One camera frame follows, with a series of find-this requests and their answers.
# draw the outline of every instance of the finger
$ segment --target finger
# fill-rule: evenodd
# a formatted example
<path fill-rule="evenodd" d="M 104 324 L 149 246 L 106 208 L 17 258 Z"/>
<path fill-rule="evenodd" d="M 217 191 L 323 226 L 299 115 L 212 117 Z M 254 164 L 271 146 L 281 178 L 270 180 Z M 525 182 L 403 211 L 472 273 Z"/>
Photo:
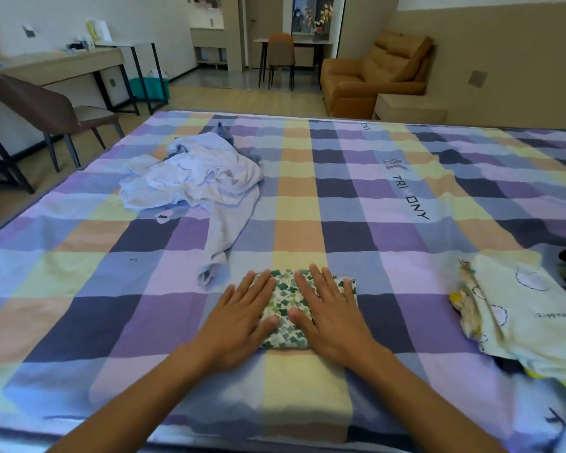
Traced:
<path fill-rule="evenodd" d="M 277 285 L 277 280 L 271 277 L 269 281 L 266 282 L 262 291 L 258 293 L 255 299 L 249 304 L 252 308 L 252 313 L 260 316 L 260 313 L 264 311 L 266 305 L 269 304 L 270 298 L 273 296 L 273 291 Z"/>
<path fill-rule="evenodd" d="M 327 287 L 331 292 L 331 296 L 335 300 L 343 301 L 343 297 L 341 296 L 340 288 L 337 287 L 336 281 L 333 279 L 333 275 L 329 271 L 327 267 L 323 267 L 323 278 L 327 283 Z"/>
<path fill-rule="evenodd" d="M 239 284 L 239 288 L 235 290 L 235 293 L 231 297 L 230 303 L 234 304 L 236 302 L 239 302 L 239 300 L 241 300 L 243 296 L 245 296 L 247 290 L 251 286 L 252 281 L 255 277 L 256 277 L 256 272 L 253 272 L 251 270 L 247 273 L 246 276 L 244 276 L 243 280 Z"/>
<path fill-rule="evenodd" d="M 302 310 L 289 310 L 289 319 L 306 335 L 306 339 L 311 345 L 319 342 L 319 329 L 308 319 L 308 316 Z"/>
<path fill-rule="evenodd" d="M 344 298 L 346 303 L 349 305 L 358 306 L 354 299 L 354 292 L 352 291 L 352 280 L 350 278 L 344 278 Z"/>
<path fill-rule="evenodd" d="M 222 296 L 220 296 L 220 299 L 218 300 L 218 303 L 216 304 L 215 308 L 224 307 L 230 301 L 230 298 L 233 296 L 234 292 L 235 292 L 235 285 L 234 284 L 228 285 L 225 291 L 222 293 Z"/>
<path fill-rule="evenodd" d="M 256 351 L 262 343 L 279 327 L 279 318 L 271 316 L 262 321 L 249 335 L 249 346 L 251 352 Z"/>
<path fill-rule="evenodd" d="M 256 280 L 256 282 L 252 285 L 252 287 L 247 291 L 245 296 L 239 301 L 242 305 L 248 305 L 253 302 L 260 291 L 264 289 L 266 283 L 270 280 L 270 270 L 264 270 L 262 275 Z"/>
<path fill-rule="evenodd" d="M 329 286 L 327 286 L 327 282 L 325 281 L 323 275 L 321 275 L 321 272 L 319 272 L 319 268 L 315 264 L 312 264 L 310 266 L 310 273 L 313 276 L 314 285 L 317 287 L 317 293 L 319 293 L 321 300 L 323 302 L 331 302 L 333 298 L 331 296 L 331 292 L 329 291 Z"/>
<path fill-rule="evenodd" d="M 306 299 L 306 302 L 308 302 L 308 308 L 310 308 L 310 311 L 313 312 L 313 316 L 314 316 L 314 314 L 319 311 L 319 307 L 323 302 L 316 295 L 316 292 L 314 292 L 312 286 L 308 284 L 308 281 L 306 281 L 304 275 L 302 275 L 300 272 L 296 272 L 294 274 L 294 279 L 296 280 L 300 292 Z"/>

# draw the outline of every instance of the brown leather sofa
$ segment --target brown leather sofa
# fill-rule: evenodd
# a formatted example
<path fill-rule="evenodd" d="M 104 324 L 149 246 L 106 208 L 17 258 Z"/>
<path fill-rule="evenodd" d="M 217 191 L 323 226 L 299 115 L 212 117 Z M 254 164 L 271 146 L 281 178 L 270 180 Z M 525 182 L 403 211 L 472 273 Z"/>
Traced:
<path fill-rule="evenodd" d="M 371 119 L 379 93 L 423 95 L 433 40 L 382 30 L 362 59 L 326 59 L 321 86 L 327 113 Z"/>

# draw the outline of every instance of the plaid bedsheet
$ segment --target plaid bedsheet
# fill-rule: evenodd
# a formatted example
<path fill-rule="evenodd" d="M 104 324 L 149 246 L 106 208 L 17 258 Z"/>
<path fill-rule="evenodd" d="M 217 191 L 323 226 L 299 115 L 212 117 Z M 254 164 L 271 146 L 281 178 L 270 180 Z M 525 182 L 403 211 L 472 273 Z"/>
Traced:
<path fill-rule="evenodd" d="M 230 276 L 203 289 L 209 214 L 125 210 L 122 175 L 93 171 L 163 158 L 174 136 L 218 122 L 260 155 L 265 179 Z M 190 340 L 228 282 L 316 263 L 356 278 L 375 339 L 413 372 L 489 433 L 526 442 L 539 433 L 517 420 L 512 377 L 463 336 L 448 294 L 460 257 L 489 251 L 556 274 L 565 247 L 566 132 L 158 113 L 0 231 L 0 414 L 87 417 Z M 356 375 L 310 351 L 262 350 L 166 422 L 415 449 Z"/>

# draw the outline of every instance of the sofa armrest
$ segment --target sofa armrest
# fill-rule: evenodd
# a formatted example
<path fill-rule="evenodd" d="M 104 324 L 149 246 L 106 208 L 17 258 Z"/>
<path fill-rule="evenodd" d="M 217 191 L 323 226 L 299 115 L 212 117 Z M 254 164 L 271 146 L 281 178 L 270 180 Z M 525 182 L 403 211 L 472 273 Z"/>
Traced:
<path fill-rule="evenodd" d="M 360 59 L 325 59 L 321 75 L 354 75 L 360 72 Z"/>
<path fill-rule="evenodd" d="M 377 98 L 379 93 L 399 93 L 402 95 L 423 95 L 425 83 L 339 83 L 333 89 L 332 106 L 339 98 Z"/>

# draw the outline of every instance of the teal storage box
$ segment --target teal storage box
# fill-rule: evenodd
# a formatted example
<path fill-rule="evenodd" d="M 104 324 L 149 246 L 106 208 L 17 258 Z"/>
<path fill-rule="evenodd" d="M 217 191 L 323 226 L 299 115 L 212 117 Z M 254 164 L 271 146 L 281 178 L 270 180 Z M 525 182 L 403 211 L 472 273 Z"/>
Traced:
<path fill-rule="evenodd" d="M 163 100 L 164 91 L 162 90 L 162 85 L 159 82 L 159 78 L 148 77 L 143 78 L 145 86 L 147 87 L 147 94 L 149 95 L 149 100 Z M 169 101 L 169 80 L 164 78 L 164 85 L 166 87 L 166 95 Z M 133 78 L 130 80 L 130 87 L 132 87 L 132 93 L 134 96 L 140 100 L 145 99 L 145 93 L 142 91 L 141 79 Z"/>

